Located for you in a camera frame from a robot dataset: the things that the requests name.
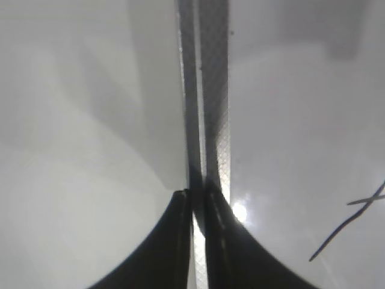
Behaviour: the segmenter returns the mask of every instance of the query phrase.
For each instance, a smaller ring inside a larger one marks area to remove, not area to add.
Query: metal strip
[[[194,210],[197,288],[208,288],[203,217],[204,180],[230,199],[228,0],[178,0],[180,59],[185,97],[189,188]]]
[[[229,0],[200,0],[207,177],[230,200]]]

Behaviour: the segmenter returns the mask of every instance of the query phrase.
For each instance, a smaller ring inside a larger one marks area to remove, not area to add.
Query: white wall
[[[321,288],[384,288],[384,202],[309,263],[385,178],[385,2],[233,0],[232,202]]]
[[[85,288],[186,186],[174,1],[0,3],[0,288]]]

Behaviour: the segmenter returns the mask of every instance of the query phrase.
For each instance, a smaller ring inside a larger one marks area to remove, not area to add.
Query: black curved object
[[[190,257],[191,201],[176,191],[149,236],[90,289],[184,289]]]
[[[205,222],[210,289],[316,289],[250,235],[214,183],[206,187]]]

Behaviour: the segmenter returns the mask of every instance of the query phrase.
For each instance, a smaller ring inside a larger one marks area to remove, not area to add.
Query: wire
[[[381,192],[384,190],[384,187],[385,187],[385,181],[384,183],[381,185],[381,187],[378,188],[378,190],[373,194],[372,197],[370,197],[368,199],[368,201],[366,202],[366,204],[358,210],[358,212],[356,212],[354,215],[352,215],[350,218],[347,218],[341,225],[339,225],[337,227],[337,229],[335,229],[330,235],[329,237],[327,237],[327,239],[323,242],[323,244],[321,245],[321,247],[319,247],[319,249],[310,257],[309,259],[309,262],[313,261],[318,255],[319,253],[322,252],[322,250],[325,249],[325,247],[332,241],[332,239],[338,234],[340,233],[340,231],[346,227],[349,223],[353,222],[356,218],[360,217],[363,212],[365,212],[369,207],[370,205],[372,205],[372,203],[377,199],[377,197],[381,194]]]

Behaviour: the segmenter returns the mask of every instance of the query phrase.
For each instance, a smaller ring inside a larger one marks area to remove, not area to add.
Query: white surface
[[[319,288],[385,288],[385,201],[325,238],[385,178],[385,2],[234,0],[232,204]]]
[[[0,3],[0,288],[85,288],[186,186],[174,1]]]

